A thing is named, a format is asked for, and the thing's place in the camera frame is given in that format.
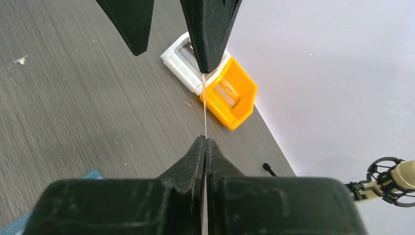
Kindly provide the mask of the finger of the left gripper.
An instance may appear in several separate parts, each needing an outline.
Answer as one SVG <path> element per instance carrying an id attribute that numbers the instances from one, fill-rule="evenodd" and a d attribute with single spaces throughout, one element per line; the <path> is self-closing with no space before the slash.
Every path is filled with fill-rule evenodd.
<path id="1" fill-rule="evenodd" d="M 190 40 L 201 73 L 220 64 L 241 0 L 181 0 Z"/>
<path id="2" fill-rule="evenodd" d="M 97 0 L 133 55 L 147 51 L 154 0 Z"/>

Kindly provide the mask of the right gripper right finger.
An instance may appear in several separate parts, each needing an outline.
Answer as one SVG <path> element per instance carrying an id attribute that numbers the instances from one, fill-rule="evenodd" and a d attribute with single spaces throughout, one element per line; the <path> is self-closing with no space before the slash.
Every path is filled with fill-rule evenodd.
<path id="1" fill-rule="evenodd" d="M 206 141 L 210 235 L 365 235 L 347 188 L 319 177 L 250 177 Z"/>

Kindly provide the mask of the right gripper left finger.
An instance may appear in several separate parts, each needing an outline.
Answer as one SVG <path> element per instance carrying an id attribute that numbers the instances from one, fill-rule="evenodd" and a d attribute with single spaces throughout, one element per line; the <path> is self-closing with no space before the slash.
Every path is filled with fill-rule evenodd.
<path id="1" fill-rule="evenodd" d="M 67 179 L 50 184 L 26 235 L 200 235 L 207 140 L 153 179 Z"/>

